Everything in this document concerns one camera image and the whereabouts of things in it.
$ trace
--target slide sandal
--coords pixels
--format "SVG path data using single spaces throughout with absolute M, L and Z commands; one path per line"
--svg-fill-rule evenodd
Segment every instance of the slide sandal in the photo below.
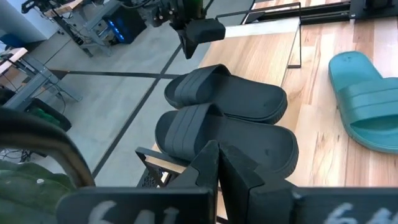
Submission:
M 164 91 L 176 109 L 213 103 L 226 116 L 258 123 L 275 124 L 287 108 L 281 87 L 231 75 L 225 65 L 198 68 L 173 79 Z
M 226 117 L 211 103 L 166 112 L 156 124 L 155 139 L 162 152 L 186 161 L 210 140 L 225 142 L 283 177 L 294 171 L 299 156 L 290 130 Z
M 398 78 L 383 78 L 361 52 L 345 52 L 329 63 L 341 120 L 365 147 L 398 153 Z

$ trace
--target workbench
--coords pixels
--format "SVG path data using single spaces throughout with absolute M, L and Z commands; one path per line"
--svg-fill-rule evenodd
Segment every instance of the workbench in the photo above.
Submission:
M 292 2 L 267 1 L 253 7 Z M 326 3 L 300 2 L 302 7 Z M 350 50 L 366 54 L 383 77 L 398 77 L 393 69 L 398 60 L 397 25 L 397 19 L 391 17 L 303 26 L 302 57 L 294 50 L 290 55 L 293 35 L 226 39 L 211 44 L 200 66 L 223 63 L 234 75 L 278 85 L 286 91 L 289 105 L 275 125 L 292 130 L 298 141 L 298 163 L 287 178 L 289 182 L 299 187 L 397 187 L 398 156 L 366 149 L 347 135 L 328 78 L 330 59 Z M 285 69 L 287 63 L 296 64 L 299 58 L 301 69 Z M 159 170 L 177 175 L 188 165 L 161 153 L 157 146 L 151 150 L 138 148 L 137 155 L 161 187 L 165 185 L 161 181 L 167 179 L 156 176 Z M 218 199 L 218 216 L 226 218 L 221 192 Z
M 59 80 L 46 66 L 32 58 L 25 48 L 12 49 L 8 54 L 12 54 L 12 56 L 9 58 L 9 61 L 4 61 L 0 65 L 0 73 L 4 73 L 11 66 L 16 66 L 30 77 L 30 81 L 20 88 L 19 91 L 3 105 L 4 107 L 23 110 L 27 106 L 27 100 L 42 87 L 48 88 L 52 93 L 63 91 L 76 101 L 82 99 L 82 96 L 73 88 L 64 84 L 64 82 Z
M 48 10 L 44 12 L 44 15 L 47 17 L 52 17 L 55 19 L 57 24 L 65 30 L 66 33 L 68 28 L 65 27 L 64 21 L 62 18 L 59 18 L 58 15 L 62 15 L 64 13 L 70 12 L 75 18 L 75 20 L 81 25 L 84 30 L 87 31 L 88 36 L 91 39 L 90 43 L 78 44 L 78 46 L 83 49 L 83 51 L 89 56 L 92 57 L 93 54 L 88 50 L 88 47 L 99 47 L 107 56 L 112 55 L 112 51 L 109 47 L 109 44 L 103 39 L 112 31 L 110 27 L 105 28 L 100 33 L 97 34 L 97 31 L 94 28 L 103 20 L 103 17 L 107 14 L 112 14 L 115 10 L 120 7 L 121 3 L 117 0 L 110 0 L 106 4 L 99 6 L 101 9 L 95 14 L 93 18 L 88 19 L 83 10 L 83 0 L 74 0 L 73 2 L 64 4 L 56 9 Z

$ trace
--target concrete floor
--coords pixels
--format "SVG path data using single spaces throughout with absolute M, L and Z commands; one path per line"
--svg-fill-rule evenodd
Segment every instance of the concrete floor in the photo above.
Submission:
M 214 0 L 207 17 L 247 10 L 252 0 Z M 223 19 L 226 25 L 239 24 L 243 16 Z M 67 36 L 56 34 L 32 52 L 48 68 L 101 72 L 159 73 L 179 45 L 178 36 L 168 24 L 158 28 L 149 26 L 129 45 L 115 45 L 113 55 L 105 56 L 94 49 L 89 58 Z M 166 73 L 184 74 L 199 66 L 210 44 L 198 46 L 192 59 L 186 60 L 180 51 Z M 80 148 L 91 171 L 95 169 L 119 130 L 138 102 L 152 85 L 153 78 L 104 77 L 96 75 L 67 75 L 63 81 L 76 88 L 84 97 L 81 102 L 67 100 L 65 116 L 73 127 L 68 135 Z M 146 101 L 125 135 L 118 142 L 109 159 L 96 176 L 99 186 L 135 186 L 144 171 L 144 165 L 134 150 L 151 148 L 155 143 L 157 120 L 173 108 L 164 99 L 163 91 L 170 80 L 161 80 Z M 62 110 L 63 103 L 55 97 L 46 101 Z M 53 172 L 62 169 L 51 158 L 37 163 Z

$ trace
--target black slide sandal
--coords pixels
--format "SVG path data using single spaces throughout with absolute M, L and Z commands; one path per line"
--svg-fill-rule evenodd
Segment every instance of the black slide sandal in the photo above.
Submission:
M 294 171 L 299 158 L 290 130 L 226 117 L 210 103 L 166 112 L 156 124 L 155 139 L 162 152 L 186 161 L 210 140 L 225 142 L 282 177 Z
M 286 92 L 281 87 L 234 76 L 221 64 L 173 79 L 164 95 L 176 109 L 213 103 L 226 116 L 266 124 L 278 122 L 287 108 Z

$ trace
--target computer tower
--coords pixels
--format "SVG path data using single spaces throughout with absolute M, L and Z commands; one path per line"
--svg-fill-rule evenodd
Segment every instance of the computer tower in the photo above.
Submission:
M 124 44 L 131 44 L 147 27 L 136 9 L 126 9 L 122 6 L 103 19 L 112 28 L 117 40 Z

